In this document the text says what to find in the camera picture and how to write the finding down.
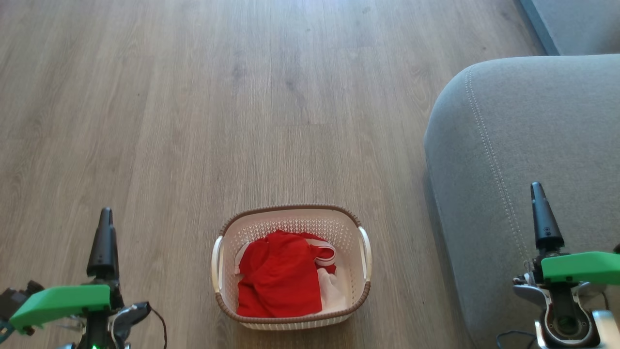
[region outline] sofa seam stitching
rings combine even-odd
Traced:
[[[519,244],[519,238],[517,237],[517,234],[516,234],[515,225],[512,222],[513,217],[511,216],[510,211],[508,210],[508,204],[507,204],[508,193],[507,191],[506,193],[504,193],[504,190],[506,190],[505,184],[503,185],[503,189],[502,189],[500,177],[498,176],[499,166],[496,161],[494,162],[495,154],[490,144],[490,138],[486,130],[484,133],[482,131],[481,124],[484,126],[484,121],[482,120],[482,114],[480,112],[480,109],[478,108],[478,103],[476,101],[476,95],[474,94],[474,90],[473,90],[472,83],[471,83],[471,71],[473,70],[474,67],[475,65],[470,66],[465,74],[465,93],[467,95],[467,100],[469,101],[469,105],[471,107],[472,113],[474,114],[474,118],[476,120],[478,132],[480,133],[480,139],[482,140],[484,150],[487,154],[487,158],[489,159],[489,165],[491,167],[491,172],[493,173],[493,177],[495,179],[495,184],[497,185],[497,191],[499,192],[499,195],[502,198],[503,208],[504,208],[504,211],[506,212],[506,217],[508,218],[508,223],[510,224],[510,230],[515,240],[517,249],[519,251],[519,256],[521,256],[522,260],[525,260],[523,251],[521,249],[521,245],[524,246],[525,243],[523,243],[523,237],[521,236],[521,232],[519,231],[519,236],[521,236],[521,244]]]
[[[484,123],[484,118],[482,118],[482,113],[480,112],[480,108],[478,107],[478,102],[476,101],[476,95],[474,94],[474,89],[471,86],[471,75],[469,78],[469,89],[471,90],[471,94],[472,97],[474,99],[474,105],[476,106],[476,109],[478,111],[478,116],[480,117],[480,122],[482,124],[482,129],[484,130],[484,134],[487,136],[487,143],[489,144],[489,149],[491,151],[491,157],[493,158],[493,161],[495,162],[495,167],[497,169],[497,173],[500,176],[500,182],[502,183],[503,186],[503,190],[506,194],[506,199],[508,200],[508,207],[510,208],[510,213],[512,214],[512,218],[515,221],[515,225],[516,225],[516,232],[519,235],[519,238],[521,240],[521,245],[523,246],[523,250],[525,251],[525,253],[528,252],[528,247],[525,244],[525,241],[523,240],[523,234],[521,233],[521,227],[519,227],[519,220],[516,218],[516,214],[515,214],[515,208],[513,207],[512,204],[512,200],[510,199],[510,195],[508,194],[508,187],[506,186],[506,182],[504,182],[503,179],[503,175],[502,175],[502,170],[500,169],[500,165],[499,165],[499,161],[497,160],[497,157],[495,156],[495,152],[493,151],[493,146],[491,145],[491,140],[489,138],[489,133],[487,132],[487,126]]]

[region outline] green plastic mount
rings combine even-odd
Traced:
[[[84,309],[100,311],[110,308],[110,286],[81,285],[59,286],[33,294],[9,319],[16,331],[25,334],[24,328],[37,326],[80,315]]]
[[[545,280],[620,285],[620,255],[608,252],[584,252],[545,258],[541,261]]]

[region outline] red cloth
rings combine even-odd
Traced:
[[[303,237],[303,238],[310,238],[310,239],[313,239],[313,240],[320,240],[320,241],[327,242],[327,240],[325,240],[324,238],[320,238],[320,237],[318,237],[318,236],[316,236],[314,234],[310,234],[310,233],[292,233],[292,234],[299,235],[300,237]],[[329,259],[329,258],[334,257],[334,254],[335,254],[335,252],[332,251],[332,250],[329,250],[327,248],[321,248],[321,250],[319,252],[319,255],[317,257],[318,258]],[[325,270],[327,270],[327,272],[330,273],[330,274],[335,274],[336,273],[336,265],[335,264],[327,265],[327,266],[326,265],[318,265],[317,264],[316,268],[317,269],[325,268]]]
[[[296,317],[321,311],[314,260],[325,249],[308,245],[306,238],[323,240],[309,235],[277,230],[248,245],[239,264],[244,277],[238,285],[237,314]]]

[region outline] clothing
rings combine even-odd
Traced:
[[[347,309],[347,298],[338,289],[336,275],[328,273],[325,268],[317,270],[321,289],[322,309],[318,314],[327,314]]]
[[[278,229],[275,231],[275,233],[286,233],[286,232]],[[330,274],[334,274],[336,272],[336,265],[335,265],[336,249],[334,248],[332,244],[327,242],[327,240],[320,238],[316,235],[310,234],[310,233],[287,233],[287,234],[293,234],[293,235],[303,237],[306,239],[306,242],[308,242],[308,245],[319,247],[321,250],[318,256],[314,260],[316,264],[316,268],[317,269],[325,268],[325,270],[327,270],[327,272]],[[265,253],[265,250],[267,248],[267,245],[264,245],[265,242],[266,242],[266,237],[260,240],[256,240],[254,242],[248,242],[245,245],[243,245],[241,249],[239,249],[239,252],[237,252],[237,255],[235,256],[235,266],[234,266],[235,274],[241,274],[241,269],[240,269],[241,260],[243,259],[243,256],[246,254],[247,248],[250,245],[258,243],[257,245],[254,245],[252,247],[252,250],[249,253],[253,255],[256,251],[256,248],[258,248],[259,253]]]
[[[235,259],[236,273],[244,275],[238,284],[237,314],[241,316],[297,317],[318,313],[324,308],[321,289],[326,291],[324,299],[329,307],[338,307],[341,301],[334,292],[335,248],[315,235],[277,230],[244,245]],[[319,284],[318,268],[327,275],[323,286]]]

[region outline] basket handle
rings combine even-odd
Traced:
[[[222,288],[222,278],[219,274],[219,252],[222,247],[222,239],[224,237],[220,235],[217,240],[215,240],[215,245],[213,245],[213,253],[211,254],[211,281],[213,282],[213,290],[215,293],[220,293]]]
[[[366,230],[362,227],[358,227],[360,229],[361,238],[364,242],[364,278],[366,282],[370,281],[370,276],[373,274],[373,254],[370,250],[370,239],[368,238],[368,234],[366,234]]]

